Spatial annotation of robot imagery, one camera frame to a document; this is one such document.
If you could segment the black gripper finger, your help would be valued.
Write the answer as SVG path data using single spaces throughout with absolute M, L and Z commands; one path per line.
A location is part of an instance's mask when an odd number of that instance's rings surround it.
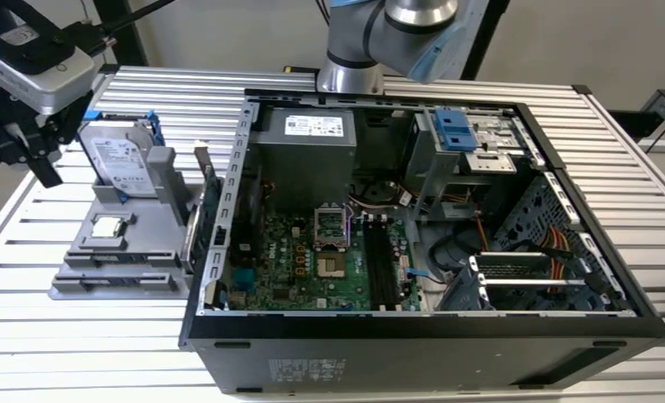
M 16 135 L 0 128 L 0 164 L 24 165 L 38 177 L 44 187 L 51 186 L 51 148 L 47 142 L 39 148 L 39 138 L 35 138 L 35 149 Z
M 71 144 L 80 127 L 80 112 L 63 110 L 54 115 L 35 114 L 32 118 L 34 134 L 27 135 L 32 154 L 30 168 L 44 187 L 63 183 L 54 161 L 60 157 L 60 146 Z

